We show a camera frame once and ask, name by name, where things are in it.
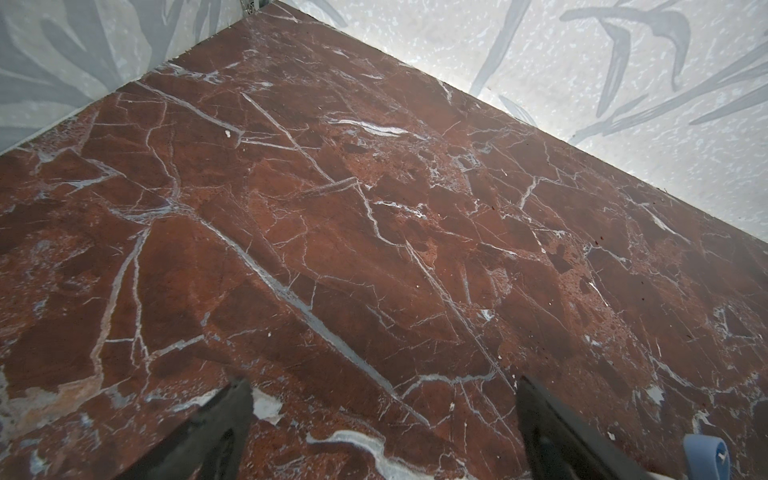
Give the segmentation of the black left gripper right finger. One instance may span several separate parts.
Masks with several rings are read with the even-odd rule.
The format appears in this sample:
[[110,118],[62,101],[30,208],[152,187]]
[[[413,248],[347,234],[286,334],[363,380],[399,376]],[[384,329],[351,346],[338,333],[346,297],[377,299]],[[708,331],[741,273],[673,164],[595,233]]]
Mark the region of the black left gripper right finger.
[[518,428],[534,479],[648,479],[650,475],[536,380],[516,394]]

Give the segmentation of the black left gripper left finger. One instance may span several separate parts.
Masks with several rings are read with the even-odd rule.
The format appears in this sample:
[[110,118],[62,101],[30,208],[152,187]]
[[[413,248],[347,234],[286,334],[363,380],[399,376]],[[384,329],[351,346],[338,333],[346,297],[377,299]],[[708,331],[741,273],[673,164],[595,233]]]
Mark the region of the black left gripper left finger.
[[253,393],[235,378],[117,477],[235,479],[252,422]]

